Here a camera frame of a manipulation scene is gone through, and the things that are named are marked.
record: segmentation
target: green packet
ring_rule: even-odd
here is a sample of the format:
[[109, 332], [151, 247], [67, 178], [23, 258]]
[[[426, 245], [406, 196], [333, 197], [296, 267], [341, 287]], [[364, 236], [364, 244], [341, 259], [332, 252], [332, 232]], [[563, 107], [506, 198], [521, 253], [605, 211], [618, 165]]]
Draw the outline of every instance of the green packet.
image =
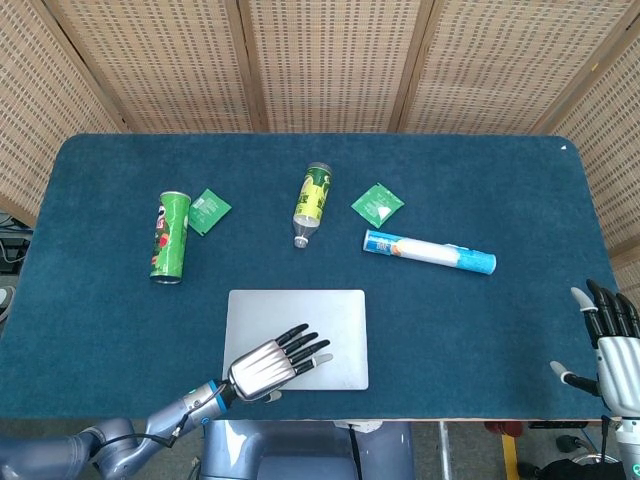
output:
[[189, 208], [189, 225], [200, 235], [204, 235], [229, 210], [231, 205], [207, 188]]
[[378, 183], [367, 190], [351, 208], [375, 227], [380, 227], [404, 202]]

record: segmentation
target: woven wall panel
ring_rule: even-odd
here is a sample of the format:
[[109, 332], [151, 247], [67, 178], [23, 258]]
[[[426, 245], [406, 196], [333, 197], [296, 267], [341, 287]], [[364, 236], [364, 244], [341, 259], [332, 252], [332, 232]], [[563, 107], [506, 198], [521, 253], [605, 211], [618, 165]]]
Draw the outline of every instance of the woven wall panel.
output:
[[48, 2], [133, 130], [251, 130], [223, 0]]
[[251, 1], [270, 129], [386, 131], [419, 6]]
[[445, 2], [409, 132], [527, 132], [630, 1]]
[[607, 246], [640, 236], [640, 38], [554, 133], [580, 150]]
[[26, 1], [0, 2], [0, 90], [0, 195], [34, 219], [62, 142], [118, 128]]

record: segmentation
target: black wheel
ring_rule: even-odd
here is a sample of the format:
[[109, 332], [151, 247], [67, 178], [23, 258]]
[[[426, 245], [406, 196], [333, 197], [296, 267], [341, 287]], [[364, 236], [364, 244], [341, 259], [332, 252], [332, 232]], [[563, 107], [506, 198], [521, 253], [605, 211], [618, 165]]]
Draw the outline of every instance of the black wheel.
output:
[[540, 469], [533, 463], [518, 462], [518, 476], [520, 478], [538, 478]]
[[562, 453], [571, 453], [575, 452], [578, 448], [580, 448], [580, 443], [578, 443], [580, 439], [578, 437], [573, 437], [571, 435], [561, 435], [556, 438], [556, 447]]

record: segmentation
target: cable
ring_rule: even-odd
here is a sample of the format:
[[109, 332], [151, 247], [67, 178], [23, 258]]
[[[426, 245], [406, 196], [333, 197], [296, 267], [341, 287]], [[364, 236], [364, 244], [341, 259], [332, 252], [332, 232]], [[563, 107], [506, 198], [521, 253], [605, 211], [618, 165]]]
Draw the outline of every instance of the cable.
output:
[[187, 480], [198, 480], [198, 478], [200, 477], [201, 468], [202, 468], [202, 462], [198, 460], [197, 462], [195, 462], [193, 467], [191, 467], [191, 471], [189, 472], [189, 476], [187, 477]]
[[20, 258], [14, 258], [13, 260], [9, 260], [7, 258], [7, 251], [4, 249], [4, 244], [2, 243], [2, 240], [0, 240], [0, 250], [2, 251], [2, 259], [6, 262], [6, 263], [18, 263], [21, 262], [22, 260], [25, 259], [25, 257], [27, 256], [27, 254], [25, 253], [23, 256], [21, 256]]
[[176, 443], [176, 440], [178, 440], [178, 437], [180, 436], [180, 432], [182, 431], [184, 426], [187, 424], [187, 420], [189, 420], [189, 415], [191, 415], [193, 412], [195, 412], [197, 410], [200, 410], [202, 407], [207, 405], [211, 400], [216, 398], [222, 392], [222, 390], [224, 390], [225, 387], [226, 387], [226, 383], [221, 384], [216, 389], [216, 391], [213, 392], [209, 396], [209, 398], [207, 398], [204, 402], [202, 402], [197, 407], [194, 407], [191, 410], [188, 410], [182, 416], [182, 418], [180, 419], [180, 421], [176, 425], [176, 428], [173, 429], [173, 432], [171, 432], [171, 436], [169, 438], [161, 437], [159, 435], [150, 435], [148, 433], [129, 433], [127, 435], [122, 435], [120, 437], [115, 437], [115, 438], [112, 438], [111, 440], [107, 440], [106, 442], [101, 443], [100, 445], [98, 445], [91, 452], [91, 457], [95, 457], [98, 454], [98, 452], [100, 450], [102, 450], [104, 447], [106, 447], [107, 445], [111, 445], [112, 443], [119, 442], [120, 440], [128, 440], [130, 438], [146, 438], [148, 440], [151, 440], [152, 442], [156, 442], [156, 443], [162, 445], [165, 448], [173, 447], [173, 445]]
[[609, 423], [611, 419], [606, 415], [602, 416], [602, 450], [600, 451], [600, 478], [605, 478], [606, 467], [604, 466], [607, 456], [607, 435], [609, 435]]
[[356, 470], [358, 471], [358, 480], [362, 480], [360, 449], [358, 448], [358, 440], [356, 439], [356, 431], [353, 429], [353, 425], [349, 425], [349, 438], [351, 439], [351, 453], [353, 455], [353, 461], [355, 462]]
[[587, 431], [584, 428], [581, 428], [580, 431], [582, 432], [582, 435], [584, 435], [584, 438], [587, 439], [587, 442], [589, 442], [589, 445], [591, 445], [593, 447], [593, 450], [597, 453], [598, 447], [596, 447], [596, 444], [593, 443], [593, 440], [591, 440], [591, 437], [589, 436]]

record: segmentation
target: wooden frame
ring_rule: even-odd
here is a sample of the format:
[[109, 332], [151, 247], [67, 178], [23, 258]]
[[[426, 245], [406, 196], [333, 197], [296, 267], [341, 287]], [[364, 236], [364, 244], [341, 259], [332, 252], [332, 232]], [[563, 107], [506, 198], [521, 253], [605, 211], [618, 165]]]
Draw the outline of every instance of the wooden frame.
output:
[[401, 132], [407, 125], [409, 108], [415, 99], [420, 75], [424, 69], [427, 52], [443, 6], [444, 0], [422, 0], [402, 71], [398, 95], [393, 105], [388, 132]]
[[55, 4], [51, 0], [30, 0], [33, 9], [40, 15], [44, 24], [49, 28], [51, 34], [60, 44], [62, 50], [67, 54], [73, 65], [78, 69], [80, 75], [93, 93], [98, 97], [100, 103], [104, 106], [107, 113], [117, 125], [121, 132], [129, 131], [131, 125], [130, 119], [125, 117], [125, 109], [120, 105], [116, 105], [114, 100], [107, 95], [100, 85], [99, 79], [95, 76], [97, 71], [95, 65], [92, 65], [91, 57], [82, 51], [81, 45], [72, 43], [72, 37], [69, 36], [71, 31], [66, 24], [64, 16], [60, 14]]
[[16, 202], [2, 193], [0, 193], [0, 208], [2, 208], [3, 211], [11, 215], [12, 217], [20, 220], [22, 223], [29, 225], [30, 227], [35, 227], [38, 217], [29, 213]]
[[640, 260], [640, 237], [633, 237], [613, 248], [610, 248], [609, 258], [614, 270], [626, 267], [627, 265]]
[[589, 61], [538, 119], [531, 133], [545, 134], [576, 106], [585, 93], [604, 75], [622, 52], [640, 36], [640, 0], [635, 0], [612, 32], [593, 52]]
[[269, 131], [269, 117], [262, 89], [258, 51], [251, 22], [251, 6], [248, 0], [225, 0], [229, 15], [231, 34], [238, 57], [238, 67], [245, 97], [249, 106], [249, 117], [253, 130]]

